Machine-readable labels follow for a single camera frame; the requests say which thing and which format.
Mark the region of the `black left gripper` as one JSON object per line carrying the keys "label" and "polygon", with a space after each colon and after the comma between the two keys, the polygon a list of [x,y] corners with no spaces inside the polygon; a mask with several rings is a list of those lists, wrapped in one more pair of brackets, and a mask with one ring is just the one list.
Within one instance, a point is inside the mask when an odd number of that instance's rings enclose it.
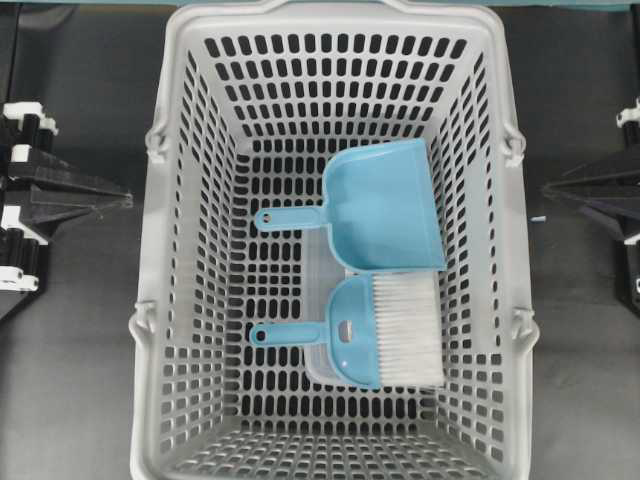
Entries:
{"label": "black left gripper", "polygon": [[[47,288],[49,241],[65,222],[128,209],[125,187],[84,173],[51,153],[54,119],[37,101],[1,105],[1,318],[9,320]],[[33,183],[65,191],[29,191]]]}

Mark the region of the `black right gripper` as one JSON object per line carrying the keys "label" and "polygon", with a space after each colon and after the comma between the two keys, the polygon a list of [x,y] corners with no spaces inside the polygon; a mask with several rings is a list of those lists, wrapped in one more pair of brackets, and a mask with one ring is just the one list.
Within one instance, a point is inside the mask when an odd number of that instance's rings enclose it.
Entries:
{"label": "black right gripper", "polygon": [[[603,226],[624,245],[630,306],[639,305],[639,98],[616,116],[624,133],[624,154],[585,163],[542,187],[545,197]],[[632,188],[567,188],[616,186]]]}

